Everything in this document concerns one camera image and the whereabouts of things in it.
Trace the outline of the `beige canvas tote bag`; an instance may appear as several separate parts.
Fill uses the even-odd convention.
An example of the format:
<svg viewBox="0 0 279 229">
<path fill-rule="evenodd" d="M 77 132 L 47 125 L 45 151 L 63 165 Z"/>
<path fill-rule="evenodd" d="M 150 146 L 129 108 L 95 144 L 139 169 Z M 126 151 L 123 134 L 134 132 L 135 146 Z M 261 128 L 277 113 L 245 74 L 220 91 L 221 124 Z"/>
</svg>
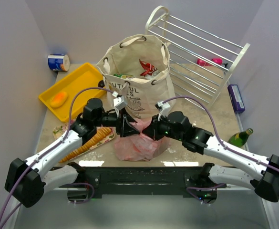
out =
<svg viewBox="0 0 279 229">
<path fill-rule="evenodd" d="M 111 46 L 96 67 L 103 75 L 105 87 L 126 99 L 128 113 L 137 119 L 147 119 L 158 113 L 157 102 L 175 96 L 169 58 L 168 49 L 159 38 L 138 34 Z M 152 80 L 140 76 L 144 70 L 139 60 L 154 65 L 160 74 Z M 135 78 L 121 79 L 114 76 L 116 73 Z"/>
</svg>

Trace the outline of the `red white snack packet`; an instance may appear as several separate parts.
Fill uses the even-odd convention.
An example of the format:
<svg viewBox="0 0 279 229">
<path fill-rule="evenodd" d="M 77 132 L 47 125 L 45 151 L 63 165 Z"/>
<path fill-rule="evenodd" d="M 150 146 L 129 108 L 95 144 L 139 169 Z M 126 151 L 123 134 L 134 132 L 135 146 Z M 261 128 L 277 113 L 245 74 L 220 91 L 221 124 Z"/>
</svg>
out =
<svg viewBox="0 0 279 229">
<path fill-rule="evenodd" d="M 152 80 L 160 74 L 160 71 L 152 64 L 139 60 L 143 72 L 140 76 L 144 77 L 147 80 Z"/>
</svg>

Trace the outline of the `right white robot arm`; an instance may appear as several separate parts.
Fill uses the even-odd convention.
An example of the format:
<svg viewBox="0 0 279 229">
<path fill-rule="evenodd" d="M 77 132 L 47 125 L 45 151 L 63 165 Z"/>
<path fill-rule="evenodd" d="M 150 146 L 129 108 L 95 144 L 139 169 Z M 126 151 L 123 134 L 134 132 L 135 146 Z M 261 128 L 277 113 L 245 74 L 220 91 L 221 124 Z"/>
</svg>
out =
<svg viewBox="0 0 279 229">
<path fill-rule="evenodd" d="M 233 146 L 211 132 L 193 126 L 182 112 L 167 117 L 154 116 L 143 134 L 153 140 L 168 137 L 181 142 L 188 151 L 220 159 L 223 167 L 206 163 L 195 181 L 195 190 L 208 190 L 219 185 L 245 187 L 270 202 L 279 201 L 279 157 L 255 155 Z"/>
</svg>

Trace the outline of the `pink plastic bag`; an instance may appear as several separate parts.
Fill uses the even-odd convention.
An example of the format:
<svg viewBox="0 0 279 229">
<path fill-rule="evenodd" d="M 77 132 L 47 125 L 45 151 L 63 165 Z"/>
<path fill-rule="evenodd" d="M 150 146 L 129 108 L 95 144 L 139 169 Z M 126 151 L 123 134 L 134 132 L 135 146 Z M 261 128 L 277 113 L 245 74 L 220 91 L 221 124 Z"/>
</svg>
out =
<svg viewBox="0 0 279 229">
<path fill-rule="evenodd" d="M 122 161 L 150 161 L 164 153 L 170 145 L 170 139 L 163 137 L 154 141 L 140 133 L 128 137 L 118 136 L 114 141 L 117 158 Z"/>
</svg>

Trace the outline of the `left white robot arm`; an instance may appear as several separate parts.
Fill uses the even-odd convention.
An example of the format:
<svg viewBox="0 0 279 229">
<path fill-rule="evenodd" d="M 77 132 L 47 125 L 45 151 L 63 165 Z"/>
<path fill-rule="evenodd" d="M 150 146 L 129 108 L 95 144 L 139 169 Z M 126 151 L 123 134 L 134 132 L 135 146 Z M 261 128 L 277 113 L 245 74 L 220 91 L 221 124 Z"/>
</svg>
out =
<svg viewBox="0 0 279 229">
<path fill-rule="evenodd" d="M 45 175 L 66 155 L 91 140 L 98 127 L 114 127 L 121 137 L 138 134 L 139 131 L 131 125 L 134 119 L 127 113 L 126 106 L 126 99 L 119 96 L 114 99 L 114 112 L 110 113 L 105 112 L 101 99 L 89 99 L 83 112 L 60 138 L 26 160 L 16 158 L 11 162 L 5 190 L 30 208 L 44 194 Z"/>
</svg>

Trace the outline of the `orange toy mango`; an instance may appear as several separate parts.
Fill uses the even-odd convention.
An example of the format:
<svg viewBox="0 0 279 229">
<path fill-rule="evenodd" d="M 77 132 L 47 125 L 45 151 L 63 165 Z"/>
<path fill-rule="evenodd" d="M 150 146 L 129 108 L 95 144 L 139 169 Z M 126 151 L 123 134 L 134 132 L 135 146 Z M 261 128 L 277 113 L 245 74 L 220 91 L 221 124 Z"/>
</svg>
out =
<svg viewBox="0 0 279 229">
<path fill-rule="evenodd" d="M 50 100 L 50 107 L 52 108 L 59 108 L 61 107 L 68 98 L 68 94 L 64 91 L 57 93 L 51 100 Z"/>
</svg>

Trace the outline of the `green chips bag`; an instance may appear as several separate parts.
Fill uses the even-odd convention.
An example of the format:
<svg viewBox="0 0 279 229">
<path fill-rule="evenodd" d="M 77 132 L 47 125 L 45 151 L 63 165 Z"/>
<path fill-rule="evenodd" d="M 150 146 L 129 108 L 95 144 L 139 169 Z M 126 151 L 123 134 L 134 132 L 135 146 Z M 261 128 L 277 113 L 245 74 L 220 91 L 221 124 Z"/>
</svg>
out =
<svg viewBox="0 0 279 229">
<path fill-rule="evenodd" d="M 125 80 L 132 80 L 135 78 L 134 76 L 129 74 L 119 74 L 119 73 L 114 74 L 114 76 Z"/>
</svg>

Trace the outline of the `yellow plastic tray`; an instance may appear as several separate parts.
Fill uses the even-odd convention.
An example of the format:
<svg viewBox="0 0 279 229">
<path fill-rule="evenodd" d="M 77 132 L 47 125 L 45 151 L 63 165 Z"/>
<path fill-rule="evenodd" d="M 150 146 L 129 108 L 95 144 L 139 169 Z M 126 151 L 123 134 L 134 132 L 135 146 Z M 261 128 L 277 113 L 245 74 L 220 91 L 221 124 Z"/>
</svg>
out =
<svg viewBox="0 0 279 229">
<path fill-rule="evenodd" d="M 39 100 L 63 123 L 68 122 L 69 118 L 76 118 L 83 111 L 87 101 L 91 98 L 101 98 L 106 94 L 105 90 L 91 89 L 81 93 L 72 103 L 79 91 L 88 87 L 97 87 L 103 80 L 99 71 L 91 64 L 85 63 L 63 77 L 53 86 L 39 95 Z M 59 108 L 50 107 L 50 100 L 59 92 L 66 92 L 68 98 Z"/>
</svg>

